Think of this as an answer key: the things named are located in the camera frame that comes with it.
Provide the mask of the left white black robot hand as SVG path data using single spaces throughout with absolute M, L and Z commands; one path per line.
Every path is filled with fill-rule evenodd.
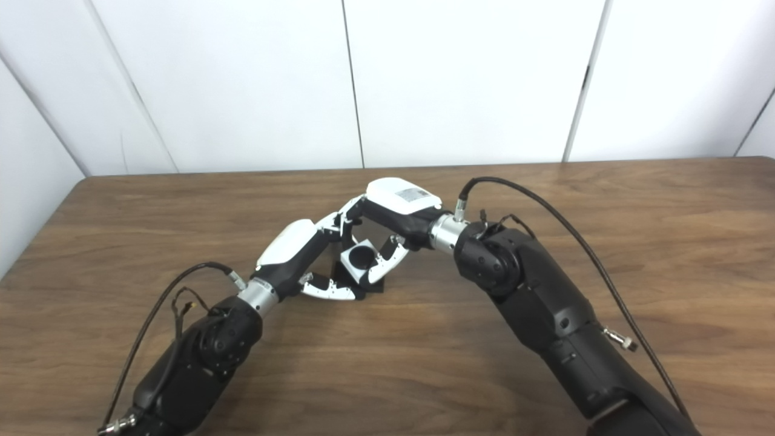
M 299 294 L 321 300 L 358 300 L 351 287 L 312 272 L 312 264 L 329 245 L 341 241 L 338 215 L 288 224 L 260 255 L 251 278 L 268 284 L 280 302 Z

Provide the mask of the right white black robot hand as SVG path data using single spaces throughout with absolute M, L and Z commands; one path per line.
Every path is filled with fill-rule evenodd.
M 368 184 L 363 195 L 338 210 L 341 225 L 340 265 L 358 289 L 380 292 L 384 277 L 411 251 L 434 248 L 432 229 L 449 211 L 442 200 L 400 177 L 381 177 Z M 391 232 L 379 249 L 358 241 L 355 226 L 370 220 Z

